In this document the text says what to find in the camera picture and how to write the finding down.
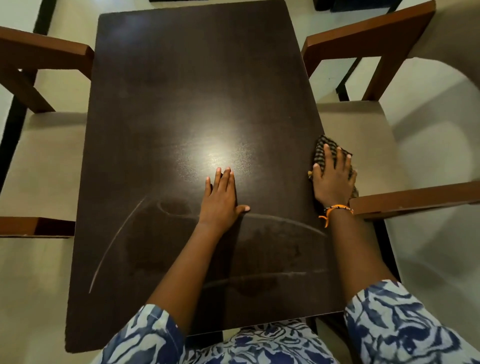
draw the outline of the beige chair seat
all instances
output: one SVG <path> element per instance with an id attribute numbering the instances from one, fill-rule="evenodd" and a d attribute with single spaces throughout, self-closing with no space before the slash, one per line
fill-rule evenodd
<path id="1" fill-rule="evenodd" d="M 0 194 L 0 216 L 75 221 L 86 114 L 27 117 Z"/>
<path id="2" fill-rule="evenodd" d="M 360 196 L 410 188 L 392 129 L 376 101 L 317 104 L 325 135 L 353 154 Z"/>

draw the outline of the orange bracelet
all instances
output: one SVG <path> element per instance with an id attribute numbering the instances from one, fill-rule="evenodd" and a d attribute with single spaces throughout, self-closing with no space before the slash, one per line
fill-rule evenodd
<path id="1" fill-rule="evenodd" d="M 331 213 L 333 210 L 335 210 L 336 208 L 341 208 L 341 209 L 344 209 L 344 210 L 348 210 L 348 211 L 350 211 L 350 212 L 353 214 L 353 210 L 352 210 L 350 207 L 345 206 L 345 205 L 333 205 L 333 206 L 327 207 L 327 208 L 325 209 L 325 214 L 326 214 L 326 216 L 321 216 L 321 215 L 320 215 L 320 216 L 318 217 L 318 218 L 324 218 L 324 219 L 326 220 L 326 222 L 325 222 L 325 227 L 328 226 L 328 216 L 329 216 L 330 213 Z"/>

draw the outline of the sleeve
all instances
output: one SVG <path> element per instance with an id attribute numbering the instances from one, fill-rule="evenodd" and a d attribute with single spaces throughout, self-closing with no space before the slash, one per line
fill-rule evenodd
<path id="1" fill-rule="evenodd" d="M 399 282 L 360 291 L 345 309 L 345 322 L 364 363 L 480 364 L 480 353 Z"/>
<path id="2" fill-rule="evenodd" d="M 183 341 L 168 312 L 147 304 L 110 340 L 92 364 L 175 364 L 183 355 Z"/>

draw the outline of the table top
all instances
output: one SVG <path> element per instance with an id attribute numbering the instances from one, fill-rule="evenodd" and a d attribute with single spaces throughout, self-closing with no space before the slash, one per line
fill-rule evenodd
<path id="1" fill-rule="evenodd" d="M 66 350 L 103 347 L 144 304 L 219 166 L 252 209 L 218 245 L 192 334 L 342 310 L 307 179 L 322 133 L 282 0 L 101 15 Z"/>

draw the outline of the finger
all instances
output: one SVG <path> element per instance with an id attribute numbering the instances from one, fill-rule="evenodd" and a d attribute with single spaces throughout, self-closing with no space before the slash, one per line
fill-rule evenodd
<path id="1" fill-rule="evenodd" d="M 350 181 L 348 181 L 350 187 L 353 188 L 353 186 L 355 186 L 355 180 L 357 179 L 357 171 L 354 170 L 353 173 L 352 173 L 352 176 L 350 177 Z"/>
<path id="2" fill-rule="evenodd" d="M 215 172 L 215 181 L 213 182 L 213 190 L 218 190 L 218 184 L 220 183 L 220 178 L 222 177 L 222 169 L 218 167 Z"/>
<path id="3" fill-rule="evenodd" d="M 324 173 L 327 172 L 327 170 L 333 170 L 333 157 L 332 157 L 332 151 L 330 150 L 330 147 L 328 146 L 327 143 L 324 144 L 324 152 L 325 152 L 325 170 Z"/>
<path id="4" fill-rule="evenodd" d="M 248 212 L 250 211 L 250 206 L 248 205 L 238 205 L 236 208 L 235 208 L 235 212 L 237 213 L 237 215 L 240 215 L 244 212 Z"/>
<path id="5" fill-rule="evenodd" d="M 220 183 L 218 185 L 218 189 L 220 191 L 226 191 L 227 190 L 227 185 L 228 185 L 228 180 L 229 179 L 230 179 L 230 167 L 227 167 L 223 171 L 222 178 L 220 178 Z"/>
<path id="6" fill-rule="evenodd" d="M 336 148 L 336 170 L 343 171 L 345 167 L 345 156 L 341 147 Z"/>
<path id="7" fill-rule="evenodd" d="M 347 159 L 345 159 L 345 172 L 350 173 L 351 165 L 352 165 L 352 155 L 347 154 Z"/>
<path id="8" fill-rule="evenodd" d="M 320 165 L 318 163 L 315 163 L 313 165 L 313 182 L 319 181 L 322 179 L 322 169 L 320 168 Z"/>
<path id="9" fill-rule="evenodd" d="M 205 193 L 204 193 L 204 197 L 208 197 L 210 196 L 210 194 L 212 193 L 212 185 L 210 184 L 210 177 L 207 177 L 207 179 L 205 180 Z"/>
<path id="10" fill-rule="evenodd" d="M 235 194 L 235 176 L 233 171 L 230 171 L 230 178 L 228 179 L 227 192 L 233 192 Z"/>

